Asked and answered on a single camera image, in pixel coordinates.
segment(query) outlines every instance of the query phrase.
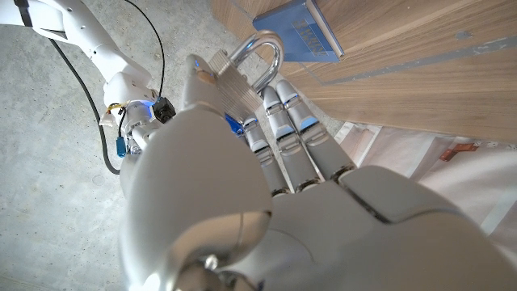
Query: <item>u-shaped handle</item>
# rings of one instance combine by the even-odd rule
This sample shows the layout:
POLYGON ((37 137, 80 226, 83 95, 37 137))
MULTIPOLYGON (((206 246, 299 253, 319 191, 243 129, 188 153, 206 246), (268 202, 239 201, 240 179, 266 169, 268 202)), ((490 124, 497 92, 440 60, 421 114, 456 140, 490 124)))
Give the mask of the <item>u-shaped handle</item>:
POLYGON ((282 62, 284 62, 284 44, 280 37, 272 31, 261 30, 248 37, 241 45, 239 45, 233 53, 229 55, 231 62, 237 67, 239 66, 255 49, 261 45, 269 45, 275 53, 273 62, 267 71, 258 78, 252 85, 255 92, 259 93, 267 84, 278 74, 282 62))

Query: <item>cable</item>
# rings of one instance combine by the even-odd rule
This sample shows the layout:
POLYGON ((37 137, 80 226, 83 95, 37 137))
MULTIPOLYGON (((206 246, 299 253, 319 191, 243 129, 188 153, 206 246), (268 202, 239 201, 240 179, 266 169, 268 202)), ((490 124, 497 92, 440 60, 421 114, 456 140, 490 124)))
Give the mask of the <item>cable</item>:
POLYGON ((49 40, 52 43, 52 45, 54 46, 54 48, 56 48, 56 50, 60 54, 60 56, 63 58, 63 61, 65 61, 66 65, 70 68, 70 70, 74 74, 75 78, 79 81, 79 84, 81 84, 81 87, 84 90, 86 97, 88 98, 88 102, 90 102, 91 110, 93 110, 93 112, 95 114, 95 120, 97 120, 97 126, 99 127, 100 141, 103 144, 104 163, 106 163, 106 167, 111 173, 113 173, 115 175, 119 175, 120 170, 117 170, 112 166, 112 164, 110 162, 110 158, 107 156, 107 145, 106 145, 106 136, 104 135, 104 128, 102 125, 99 125, 100 116, 99 116, 99 113, 97 112, 97 107, 95 106, 94 100, 91 98, 90 92, 86 88, 86 85, 82 81, 81 77, 79 77, 78 72, 74 69, 74 67, 72 66, 72 64, 70 63, 68 58, 65 56, 65 54, 63 53, 61 48, 56 44, 56 41, 54 41, 53 39, 49 39, 49 40))
POLYGON ((120 108, 120 110, 123 111, 122 118, 120 119, 119 123, 119 137, 122 137, 122 123, 124 122, 124 118, 126 117, 126 108, 120 108))
POLYGON ((156 34, 156 37, 158 38, 158 43, 160 43, 160 49, 162 51, 162 80, 160 82, 160 91, 158 92, 158 98, 161 98, 162 97, 162 89, 163 89, 163 77, 165 76, 165 54, 163 53, 162 40, 160 39, 160 36, 158 35, 158 32, 156 31, 156 28, 154 28, 153 23, 151 22, 151 20, 149 20, 147 15, 145 15, 144 11, 142 11, 135 3, 131 2, 131 1, 129 1, 129 0, 124 0, 124 1, 126 1, 127 3, 133 5, 135 8, 137 8, 140 11, 140 13, 142 13, 142 15, 144 15, 145 19, 147 19, 147 22, 149 22, 149 24, 151 24, 151 27, 153 28, 154 33, 156 34))

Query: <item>robotic arm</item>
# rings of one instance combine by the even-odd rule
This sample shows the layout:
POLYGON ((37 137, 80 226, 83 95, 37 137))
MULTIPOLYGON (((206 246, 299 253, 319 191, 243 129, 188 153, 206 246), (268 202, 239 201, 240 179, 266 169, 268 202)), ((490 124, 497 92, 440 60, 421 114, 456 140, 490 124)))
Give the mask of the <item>robotic arm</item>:
POLYGON ((0 5, 0 23, 29 26, 42 36, 81 48, 106 80, 104 104, 111 114, 104 117, 104 124, 123 122, 123 136, 117 140, 119 156, 145 148, 162 124, 150 109, 159 97, 147 87, 151 74, 118 49, 88 7, 76 0, 5 0, 0 5), (121 108, 124 119, 117 114, 121 108))
MULTIPOLYGON (((186 59, 183 108, 161 124, 149 73, 84 4, 4 1, 0 13, 2 23, 79 46, 107 81, 106 106, 126 110, 124 121, 117 108, 112 115, 137 145, 120 177, 130 290, 517 289, 515 270, 454 205, 391 171, 355 169, 288 82, 262 97, 293 194, 255 116, 242 120, 248 145, 229 130, 212 62, 186 59)), ((238 65, 235 55, 247 53, 231 55, 238 65)))

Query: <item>white cloth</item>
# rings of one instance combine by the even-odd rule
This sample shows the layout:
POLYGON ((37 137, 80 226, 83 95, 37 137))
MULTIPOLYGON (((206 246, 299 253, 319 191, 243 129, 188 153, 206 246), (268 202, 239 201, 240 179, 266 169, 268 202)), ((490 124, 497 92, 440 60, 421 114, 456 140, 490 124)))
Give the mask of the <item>white cloth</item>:
MULTIPOLYGON (((356 161, 371 138, 364 126, 346 129, 340 145, 356 161)), ((476 151, 439 159, 458 143, 475 142, 412 130, 382 128, 362 167, 389 168, 434 190, 459 206, 517 266, 517 151, 515 145, 477 141, 476 151)))

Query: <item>wood grain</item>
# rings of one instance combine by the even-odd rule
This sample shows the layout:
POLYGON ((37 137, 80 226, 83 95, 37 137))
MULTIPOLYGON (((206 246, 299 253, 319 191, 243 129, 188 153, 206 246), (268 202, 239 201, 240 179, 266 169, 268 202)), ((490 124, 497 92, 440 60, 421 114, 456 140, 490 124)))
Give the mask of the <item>wood grain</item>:
POLYGON ((251 17, 261 15, 291 0, 234 0, 237 5, 244 9, 251 17))
MULTIPOLYGON (((416 11, 418 15, 422 14, 419 10, 416 11)), ((515 0, 463 0, 453 2, 439 11, 428 12, 428 15, 411 23, 379 36, 372 35, 373 38, 363 39, 360 44, 355 44, 351 48, 345 47, 346 56, 340 63, 319 63, 308 65, 308 68, 322 82, 328 82, 517 35, 515 0), (457 40, 455 35, 459 31, 468 31, 473 37, 457 40)), ((380 21, 379 25, 383 25, 384 22, 385 20, 380 21)), ((360 28, 356 33, 349 35, 344 33, 346 28, 333 29, 342 38, 350 38, 363 31, 363 28, 360 28)))
POLYGON ((517 142, 516 75, 517 48, 510 48, 336 86, 298 89, 340 120, 517 142))
MULTIPOLYGON (((214 15, 244 39, 250 17, 282 0, 212 0, 214 15)), ((517 35, 515 0, 317 0, 346 52, 338 64, 304 63, 322 81, 517 35), (457 40, 456 33, 473 37, 457 40)), ((269 61, 271 54, 258 54, 269 61)), ((517 48, 322 86, 297 63, 281 74, 340 120, 517 142, 517 48)))

